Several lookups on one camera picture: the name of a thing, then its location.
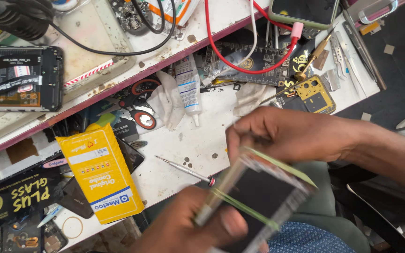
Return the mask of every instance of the precision screwdriver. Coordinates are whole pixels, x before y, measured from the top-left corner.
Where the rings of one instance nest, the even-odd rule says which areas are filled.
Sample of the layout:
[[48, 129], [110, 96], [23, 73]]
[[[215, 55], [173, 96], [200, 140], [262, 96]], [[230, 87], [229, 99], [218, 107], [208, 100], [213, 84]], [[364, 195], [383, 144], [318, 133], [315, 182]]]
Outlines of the precision screwdriver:
[[199, 179], [201, 179], [201, 180], [203, 180], [203, 181], [206, 181], [207, 183], [209, 183], [209, 187], [212, 187], [212, 185], [215, 184], [215, 178], [213, 178], [213, 177], [212, 177], [211, 179], [208, 179], [207, 177], [205, 177], [205, 176], [203, 176], [203, 175], [200, 175], [200, 174], [198, 174], [198, 173], [196, 173], [196, 172], [194, 172], [194, 171], [192, 171], [192, 170], [187, 169], [186, 167], [182, 166], [181, 164], [177, 164], [177, 163], [174, 163], [174, 162], [170, 162], [170, 161], [168, 161], [168, 160], [166, 160], [166, 159], [163, 159], [163, 158], [161, 158], [161, 157], [158, 157], [158, 156], [156, 156], [156, 155], [155, 155], [155, 157], [157, 157], [157, 158], [159, 158], [160, 160], [162, 160], [162, 161], [164, 161], [164, 162], [170, 164], [171, 166], [175, 167], [176, 169], [178, 169], [178, 170], [180, 170], [180, 171], [183, 171], [183, 172], [185, 172], [185, 173], [187, 173], [187, 174], [190, 174], [190, 175], [192, 175], [192, 176], [194, 176], [194, 177], [197, 177], [197, 178], [199, 178]]

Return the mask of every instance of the blue patterned shirt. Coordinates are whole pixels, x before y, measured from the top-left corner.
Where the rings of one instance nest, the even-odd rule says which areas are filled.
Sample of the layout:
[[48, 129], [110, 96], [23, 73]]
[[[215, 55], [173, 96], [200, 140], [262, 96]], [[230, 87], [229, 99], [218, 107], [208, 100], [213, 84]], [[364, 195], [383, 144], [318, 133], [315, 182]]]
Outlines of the blue patterned shirt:
[[292, 221], [284, 222], [268, 246], [270, 253], [356, 253], [332, 233]]

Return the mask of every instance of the person's right hand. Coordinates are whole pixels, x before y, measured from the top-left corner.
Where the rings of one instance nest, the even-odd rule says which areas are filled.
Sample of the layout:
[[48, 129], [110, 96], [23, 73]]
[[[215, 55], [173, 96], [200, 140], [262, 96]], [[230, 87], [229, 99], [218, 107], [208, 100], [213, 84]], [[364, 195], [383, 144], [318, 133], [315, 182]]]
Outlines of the person's right hand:
[[[226, 130], [231, 163], [239, 147], [251, 146], [283, 162], [344, 159], [360, 144], [361, 131], [372, 124], [324, 114], [259, 107]], [[269, 145], [252, 141], [256, 135]]]

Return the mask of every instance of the pink shelf edge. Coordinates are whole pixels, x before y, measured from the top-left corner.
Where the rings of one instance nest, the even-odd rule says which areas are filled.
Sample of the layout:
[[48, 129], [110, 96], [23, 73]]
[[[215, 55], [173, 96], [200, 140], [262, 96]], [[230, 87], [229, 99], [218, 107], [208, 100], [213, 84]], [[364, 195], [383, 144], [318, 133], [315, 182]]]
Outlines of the pink shelf edge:
[[[259, 12], [256, 12], [255, 18], [259, 19], [261, 17], [262, 17], [262, 15]], [[221, 31], [219, 31], [219, 32], [217, 32], [215, 34], [212, 34], [212, 37], [213, 37], [213, 39], [215, 41], [219, 40], [219, 39], [223, 38], [224, 36], [226, 36], [226, 35], [228, 35], [228, 34], [230, 34], [232, 32], [235, 32], [235, 31], [239, 30], [240, 28], [242, 28], [242, 27], [244, 27], [244, 26], [246, 26], [246, 25], [248, 25], [250, 23], [251, 23], [251, 17], [248, 16], [248, 17], [234, 23], [231, 26], [228, 26], [227, 28], [225, 28], [225, 29], [223, 29], [223, 30], [221, 30]], [[171, 56], [171, 57], [169, 57], [169, 58], [155, 64], [154, 66], [151, 66], [151, 67], [149, 67], [149, 68], [147, 68], [147, 69], [145, 69], [143, 71], [140, 71], [138, 74], [132, 76], [131, 78], [126, 79], [126, 80], [122, 81], [121, 83], [118, 83], [118, 84], [110, 87], [109, 89], [106, 89], [101, 93], [98, 93], [97, 95], [94, 95], [90, 99], [88, 99], [88, 100], [86, 100], [86, 101], [72, 107], [69, 110], [60, 112], [58, 115], [48, 119], [47, 121], [42, 122], [42, 123], [38, 124], [37, 126], [27, 130], [26, 132], [15, 136], [14, 138], [4, 142], [3, 144], [0, 144], [0, 151], [12, 146], [13, 144], [15, 144], [15, 143], [17, 143], [19, 141], [24, 140], [25, 138], [27, 138], [27, 137], [29, 137], [29, 136], [43, 130], [43, 129], [48, 128], [49, 126], [51, 126], [51, 125], [53, 125], [53, 124], [55, 124], [55, 123], [57, 123], [57, 122], [59, 122], [59, 121], [61, 121], [63, 119], [75, 114], [76, 112], [81, 111], [84, 108], [87, 108], [88, 106], [90, 106], [90, 105], [92, 105], [92, 104], [94, 104], [94, 103], [96, 103], [96, 102], [98, 102], [98, 101], [100, 101], [100, 100], [114, 94], [117, 91], [120, 91], [121, 89], [126, 88], [127, 86], [129, 86], [129, 85], [131, 85], [131, 84], [133, 84], [133, 83], [135, 83], [135, 82], [137, 82], [137, 81], [139, 81], [139, 80], [141, 80], [141, 79], [143, 79], [143, 78], [145, 78], [145, 77], [147, 77], [147, 76], [161, 70], [162, 68], [164, 68], [166, 66], [169, 66], [170, 64], [184, 58], [185, 56], [187, 56], [189, 54], [194, 53], [195, 51], [197, 51], [197, 50], [199, 50], [199, 49], [201, 49], [201, 48], [203, 48], [203, 47], [205, 47], [205, 46], [207, 46], [209, 44], [210, 43], [209, 43], [208, 38], [205, 38], [202, 41], [198, 41], [197, 43], [195, 43], [194, 45], [184, 49], [183, 51], [181, 51], [181, 52], [179, 52], [179, 53], [177, 53], [177, 54], [175, 54], [175, 55], [173, 55], [173, 56]]]

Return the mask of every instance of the screwdriver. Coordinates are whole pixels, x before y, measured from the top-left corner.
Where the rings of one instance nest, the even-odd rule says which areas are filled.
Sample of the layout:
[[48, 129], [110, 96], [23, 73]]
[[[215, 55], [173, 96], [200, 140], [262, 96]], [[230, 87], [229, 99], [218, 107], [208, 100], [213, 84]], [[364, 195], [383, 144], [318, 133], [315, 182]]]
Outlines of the screwdriver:
[[310, 54], [310, 56], [308, 57], [308, 62], [306, 64], [306, 66], [304, 67], [304, 69], [302, 71], [298, 71], [298, 72], [295, 73], [295, 79], [298, 82], [304, 80], [307, 77], [305, 72], [309, 69], [312, 62], [315, 61], [318, 58], [318, 56], [321, 54], [321, 52], [323, 52], [323, 49], [328, 44], [328, 41], [331, 38], [333, 31], [334, 31], [334, 29], [332, 29], [332, 31], [329, 32], [328, 36], [326, 38], [324, 38], [324, 40], [322, 40], [318, 44], [318, 47], [315, 48], [315, 50], [312, 52], [312, 54]]
[[197, 178], [201, 179], [202, 181], [206, 181], [207, 183], [209, 183], [209, 187], [212, 187], [212, 185], [215, 184], [215, 178], [213, 178], [213, 177], [212, 177], [211, 179], [208, 179], [208, 178], [206, 178], [206, 177], [203, 176], [203, 175], [200, 175], [200, 174], [198, 174], [198, 173], [196, 173], [196, 172], [194, 172], [194, 171], [192, 171], [192, 170], [187, 169], [186, 167], [182, 166], [181, 164], [177, 164], [177, 163], [174, 163], [174, 162], [170, 162], [170, 161], [168, 161], [168, 160], [166, 160], [166, 159], [163, 159], [163, 158], [161, 158], [161, 157], [158, 157], [158, 156], [156, 156], [156, 155], [155, 155], [155, 157], [157, 157], [157, 158], [159, 158], [160, 160], [162, 160], [162, 161], [164, 161], [164, 162], [170, 164], [171, 166], [175, 167], [176, 169], [178, 169], [178, 170], [180, 170], [180, 171], [183, 171], [183, 172], [185, 172], [185, 173], [187, 173], [187, 174], [190, 174], [190, 175], [192, 175], [192, 176], [194, 176], [194, 177], [197, 177]]

